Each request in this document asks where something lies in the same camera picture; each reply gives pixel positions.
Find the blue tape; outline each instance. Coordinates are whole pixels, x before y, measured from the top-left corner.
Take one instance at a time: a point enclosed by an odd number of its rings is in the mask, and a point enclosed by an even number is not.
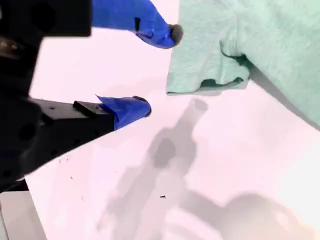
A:
[[[169,25],[150,0],[92,0],[92,8],[93,27],[128,30],[157,48],[175,45]]]
[[[100,97],[101,107],[114,114],[114,130],[123,128],[139,119],[146,117],[151,112],[149,103],[134,97]]]

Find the white table surface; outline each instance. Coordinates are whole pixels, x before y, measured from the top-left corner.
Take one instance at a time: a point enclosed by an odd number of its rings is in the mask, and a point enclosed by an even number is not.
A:
[[[177,21],[176,0],[155,3]],[[47,239],[319,239],[320,133],[252,81],[167,96],[170,57],[114,30],[44,41],[33,97],[152,106],[26,178]]]

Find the gray fingertip pad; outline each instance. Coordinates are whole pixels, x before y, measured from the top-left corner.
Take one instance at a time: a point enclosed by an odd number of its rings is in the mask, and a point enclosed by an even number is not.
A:
[[[174,47],[175,47],[181,42],[184,36],[184,28],[179,24],[169,25],[169,26],[171,29],[171,35],[172,35],[172,38],[174,41]]]

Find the green shirt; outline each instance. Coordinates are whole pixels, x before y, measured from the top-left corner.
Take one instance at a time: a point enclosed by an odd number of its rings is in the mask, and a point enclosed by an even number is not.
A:
[[[167,93],[236,87],[247,58],[320,125],[320,0],[181,0],[179,14]]]

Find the fabric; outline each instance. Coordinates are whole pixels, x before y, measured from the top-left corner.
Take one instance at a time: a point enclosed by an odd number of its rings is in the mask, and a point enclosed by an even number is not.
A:
[[[101,107],[114,115],[114,130],[123,128],[151,113],[148,102],[139,97],[100,97]]]
[[[93,27],[128,30],[144,42],[168,49],[171,28],[150,0],[92,0]]]
[[[249,77],[246,56],[320,125],[319,0],[181,0],[179,13],[167,93],[236,87]]]

